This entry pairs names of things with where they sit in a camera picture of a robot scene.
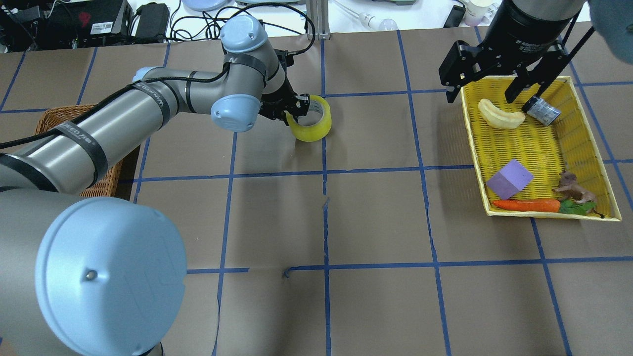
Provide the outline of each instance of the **carrot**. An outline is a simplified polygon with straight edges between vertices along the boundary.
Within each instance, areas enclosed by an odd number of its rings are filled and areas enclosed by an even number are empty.
[[[552,198],[531,200],[494,200],[492,204],[505,210],[516,212],[544,212],[557,213],[560,209],[560,201]]]

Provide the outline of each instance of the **purple cube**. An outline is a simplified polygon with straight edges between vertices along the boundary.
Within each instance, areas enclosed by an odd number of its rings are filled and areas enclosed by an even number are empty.
[[[508,199],[525,188],[534,176],[517,160],[512,160],[490,178],[486,185],[501,199]]]

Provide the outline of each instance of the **yellow ring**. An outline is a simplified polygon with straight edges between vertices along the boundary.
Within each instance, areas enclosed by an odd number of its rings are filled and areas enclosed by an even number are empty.
[[[330,112],[330,105],[327,101],[320,96],[310,95],[310,101],[319,104],[323,108],[323,114],[321,116],[321,120],[317,123],[302,126],[297,124],[294,121],[294,118],[289,113],[285,113],[286,120],[288,121],[288,126],[290,126],[290,130],[294,137],[296,137],[300,141],[304,142],[315,142],[323,137],[325,137],[330,129],[332,128],[332,114]]]

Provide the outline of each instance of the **red logo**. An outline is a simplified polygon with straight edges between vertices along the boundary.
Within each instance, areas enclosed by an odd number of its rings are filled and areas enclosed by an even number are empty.
[[[92,15],[90,15],[89,13],[86,13],[83,11],[79,13],[79,21],[81,21],[82,29],[85,29],[85,27],[88,26],[88,23],[90,22],[91,18],[92,18]]]

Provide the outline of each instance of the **toy banana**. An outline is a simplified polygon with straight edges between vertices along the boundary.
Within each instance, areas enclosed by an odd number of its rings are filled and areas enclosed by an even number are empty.
[[[479,101],[479,111],[488,125],[496,129],[516,129],[525,120],[524,113],[506,113],[488,99]]]

